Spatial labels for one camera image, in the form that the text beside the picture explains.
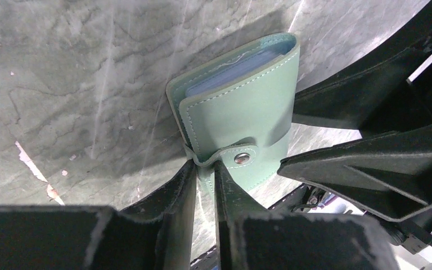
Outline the mint green card holder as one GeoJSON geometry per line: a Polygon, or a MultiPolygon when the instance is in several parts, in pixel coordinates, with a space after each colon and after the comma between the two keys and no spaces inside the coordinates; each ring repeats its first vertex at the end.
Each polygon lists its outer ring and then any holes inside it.
{"type": "Polygon", "coordinates": [[[276,33],[237,47],[174,79],[166,95],[197,165],[201,189],[214,193],[220,160],[250,191],[274,175],[289,148],[300,43],[276,33]]]}

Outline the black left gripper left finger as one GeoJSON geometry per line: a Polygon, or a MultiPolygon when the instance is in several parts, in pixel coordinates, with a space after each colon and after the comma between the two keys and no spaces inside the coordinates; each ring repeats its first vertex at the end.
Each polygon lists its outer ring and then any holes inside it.
{"type": "Polygon", "coordinates": [[[139,202],[0,205],[0,269],[189,269],[196,165],[139,202]]]}

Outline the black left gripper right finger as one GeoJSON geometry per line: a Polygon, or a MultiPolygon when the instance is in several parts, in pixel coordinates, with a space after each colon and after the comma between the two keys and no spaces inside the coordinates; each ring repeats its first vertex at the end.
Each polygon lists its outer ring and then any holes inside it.
{"type": "Polygon", "coordinates": [[[397,269],[379,223],[349,214],[285,214],[260,205],[214,163],[219,269],[397,269]]]}

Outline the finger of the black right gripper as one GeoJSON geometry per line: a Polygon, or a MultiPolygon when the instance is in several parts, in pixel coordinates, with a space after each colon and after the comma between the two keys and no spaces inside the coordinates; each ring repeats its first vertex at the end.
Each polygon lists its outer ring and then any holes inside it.
{"type": "Polygon", "coordinates": [[[360,129],[432,54],[432,1],[371,52],[295,95],[292,122],[360,129]]]}

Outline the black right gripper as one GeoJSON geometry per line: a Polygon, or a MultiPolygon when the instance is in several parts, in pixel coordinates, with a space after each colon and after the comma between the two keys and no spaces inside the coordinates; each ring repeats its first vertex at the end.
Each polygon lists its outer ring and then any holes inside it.
{"type": "Polygon", "coordinates": [[[432,268],[432,63],[360,131],[362,139],[283,159],[277,173],[350,201],[432,268]]]}

